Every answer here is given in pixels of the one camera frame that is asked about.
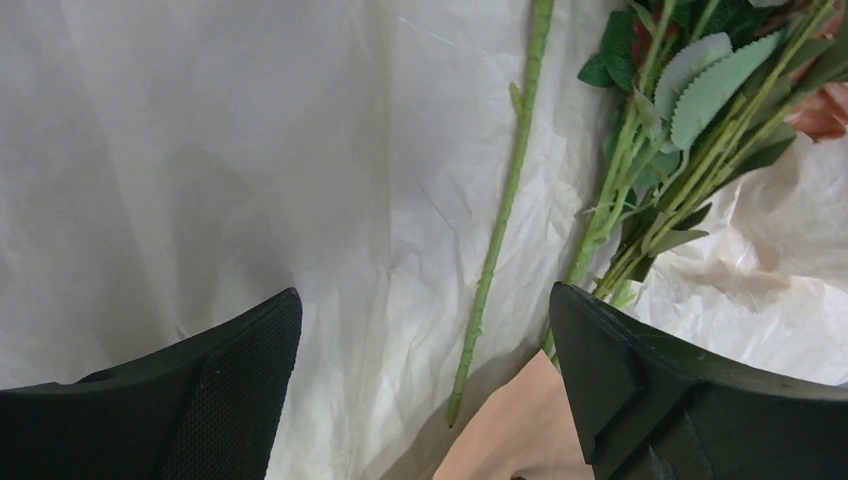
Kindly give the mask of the peach pink flower stem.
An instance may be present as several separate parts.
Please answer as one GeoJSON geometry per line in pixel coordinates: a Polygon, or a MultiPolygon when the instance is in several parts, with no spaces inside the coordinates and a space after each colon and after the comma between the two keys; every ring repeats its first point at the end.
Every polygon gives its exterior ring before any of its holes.
{"type": "Polygon", "coordinates": [[[510,105],[516,118],[514,139],[510,151],[506,176],[489,246],[477,283],[464,342],[455,373],[453,387],[446,410],[446,425],[456,425],[473,363],[474,350],[482,335],[484,309],[494,279],[510,215],[518,192],[521,171],[532,129],[535,100],[552,24],[555,2],[536,0],[530,3],[529,28],[521,82],[509,84],[510,105]]]}

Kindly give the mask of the orange paper flower bouquet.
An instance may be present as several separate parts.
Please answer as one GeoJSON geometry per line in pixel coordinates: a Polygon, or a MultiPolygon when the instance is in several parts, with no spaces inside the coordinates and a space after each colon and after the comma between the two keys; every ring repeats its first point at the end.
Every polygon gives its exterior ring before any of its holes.
{"type": "MultiPolygon", "coordinates": [[[[622,1],[555,1],[457,428],[529,1],[1,1],[1,388],[74,382],[304,302],[269,479],[430,479],[539,349],[612,103],[576,79],[622,1]]],[[[716,197],[632,314],[847,383],[847,139],[716,197]]]]}

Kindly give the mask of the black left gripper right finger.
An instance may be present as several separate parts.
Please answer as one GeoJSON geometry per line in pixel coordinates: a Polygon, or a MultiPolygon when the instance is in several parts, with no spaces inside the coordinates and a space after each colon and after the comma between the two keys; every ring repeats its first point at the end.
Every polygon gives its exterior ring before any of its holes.
{"type": "Polygon", "coordinates": [[[757,369],[564,283],[549,319],[598,479],[843,479],[847,392],[757,369]]]}

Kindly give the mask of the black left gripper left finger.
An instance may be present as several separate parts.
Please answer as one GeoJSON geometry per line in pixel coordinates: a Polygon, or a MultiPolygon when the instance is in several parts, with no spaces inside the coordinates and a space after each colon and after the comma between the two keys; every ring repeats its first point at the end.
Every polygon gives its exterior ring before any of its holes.
{"type": "Polygon", "coordinates": [[[262,479],[302,331],[286,289],[72,384],[1,394],[5,479],[262,479]]]}

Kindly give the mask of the artificial flower bunch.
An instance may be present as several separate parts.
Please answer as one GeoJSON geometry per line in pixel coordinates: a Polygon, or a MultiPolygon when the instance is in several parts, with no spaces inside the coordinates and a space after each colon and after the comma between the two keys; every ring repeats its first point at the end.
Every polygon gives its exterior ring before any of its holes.
{"type": "Polygon", "coordinates": [[[660,254],[703,236],[717,191],[800,137],[846,136],[847,5],[629,1],[578,79],[617,103],[564,282],[622,305],[660,254]]]}

